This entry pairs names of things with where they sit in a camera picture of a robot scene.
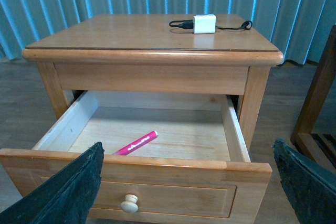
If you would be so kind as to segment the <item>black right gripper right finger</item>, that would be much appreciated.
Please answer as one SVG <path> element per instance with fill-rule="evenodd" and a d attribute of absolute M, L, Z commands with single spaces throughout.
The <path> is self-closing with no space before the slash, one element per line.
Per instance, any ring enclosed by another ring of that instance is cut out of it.
<path fill-rule="evenodd" d="M 273 145 L 282 188 L 300 223 L 335 223 L 335 174 L 279 138 Z"/>

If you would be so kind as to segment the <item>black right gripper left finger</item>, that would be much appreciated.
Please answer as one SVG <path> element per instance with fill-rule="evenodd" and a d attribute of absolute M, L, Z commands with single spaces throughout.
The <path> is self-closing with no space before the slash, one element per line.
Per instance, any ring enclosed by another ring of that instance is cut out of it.
<path fill-rule="evenodd" d="M 1 223 L 86 223 L 101 185 L 103 159 L 102 143 L 97 142 L 1 212 Z"/>

